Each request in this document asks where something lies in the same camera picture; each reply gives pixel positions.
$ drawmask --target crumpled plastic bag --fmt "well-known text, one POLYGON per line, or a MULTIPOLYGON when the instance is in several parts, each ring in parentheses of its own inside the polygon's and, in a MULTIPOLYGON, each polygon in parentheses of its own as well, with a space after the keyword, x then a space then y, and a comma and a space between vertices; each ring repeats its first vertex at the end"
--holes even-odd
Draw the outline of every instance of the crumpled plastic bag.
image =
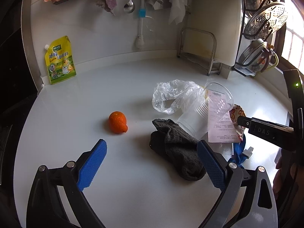
POLYGON ((193 81, 174 80, 170 82, 158 83, 154 88, 152 105, 159 112, 171 115, 181 108, 182 112, 194 102, 203 92, 204 88, 193 81), (165 108, 165 101, 172 100, 169 108, 165 108))

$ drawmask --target metal spoon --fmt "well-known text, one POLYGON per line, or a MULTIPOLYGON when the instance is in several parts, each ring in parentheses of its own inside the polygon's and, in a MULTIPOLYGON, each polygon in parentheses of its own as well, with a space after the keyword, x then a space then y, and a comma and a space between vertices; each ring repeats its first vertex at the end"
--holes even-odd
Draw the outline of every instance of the metal spoon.
POLYGON ((130 0, 124 7, 126 13, 132 13, 135 10, 135 4, 130 0))

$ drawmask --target silver bolt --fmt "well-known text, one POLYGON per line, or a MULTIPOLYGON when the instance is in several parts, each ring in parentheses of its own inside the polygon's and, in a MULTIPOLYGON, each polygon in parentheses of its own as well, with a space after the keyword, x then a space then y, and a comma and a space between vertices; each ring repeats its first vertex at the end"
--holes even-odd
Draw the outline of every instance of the silver bolt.
POLYGON ((229 163, 229 167, 232 168, 232 169, 235 169, 237 168, 237 165, 233 162, 229 163))
POLYGON ((38 168, 39 171, 44 171, 45 170, 45 165, 40 165, 38 168))
POLYGON ((264 172, 265 171, 265 168, 263 166, 259 166, 259 171, 260 172, 264 172))
POLYGON ((74 162, 74 161, 69 161, 69 162, 67 162, 67 167, 69 167, 69 168, 74 167, 74 165, 75 165, 75 162, 74 162))

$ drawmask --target orange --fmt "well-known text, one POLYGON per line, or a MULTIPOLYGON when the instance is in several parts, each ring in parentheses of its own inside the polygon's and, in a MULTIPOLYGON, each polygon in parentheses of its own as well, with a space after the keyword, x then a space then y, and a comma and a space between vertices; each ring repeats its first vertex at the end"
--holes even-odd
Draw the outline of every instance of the orange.
POLYGON ((116 134, 128 131, 127 118, 122 112, 113 112, 109 116, 109 125, 110 129, 116 134))

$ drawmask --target yellow seasoning pouch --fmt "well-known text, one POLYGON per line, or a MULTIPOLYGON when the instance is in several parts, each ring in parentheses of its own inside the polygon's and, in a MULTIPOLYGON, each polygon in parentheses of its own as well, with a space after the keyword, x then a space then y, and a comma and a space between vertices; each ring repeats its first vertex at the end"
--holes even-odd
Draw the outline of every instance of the yellow seasoning pouch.
POLYGON ((76 75, 74 68, 71 43, 67 36, 56 39, 47 48, 45 62, 51 84, 64 81, 76 75))

